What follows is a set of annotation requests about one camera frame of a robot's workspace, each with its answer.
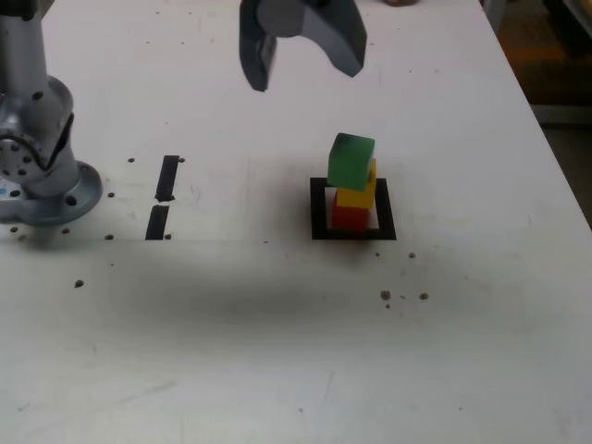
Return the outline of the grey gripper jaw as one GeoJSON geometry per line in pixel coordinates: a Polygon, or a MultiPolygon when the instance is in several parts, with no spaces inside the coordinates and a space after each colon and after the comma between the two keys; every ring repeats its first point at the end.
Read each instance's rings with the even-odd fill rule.
{"type": "Polygon", "coordinates": [[[353,1],[262,1],[258,22],[274,37],[316,43],[334,68],[351,78],[364,67],[367,34],[353,1]]]}

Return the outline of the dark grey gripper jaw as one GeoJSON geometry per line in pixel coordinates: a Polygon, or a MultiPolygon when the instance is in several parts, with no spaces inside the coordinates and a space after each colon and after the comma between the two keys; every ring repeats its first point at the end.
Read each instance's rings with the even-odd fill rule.
{"type": "Polygon", "coordinates": [[[258,0],[240,2],[239,52],[243,73],[258,92],[265,92],[277,48],[277,38],[268,33],[259,23],[258,0]]]}

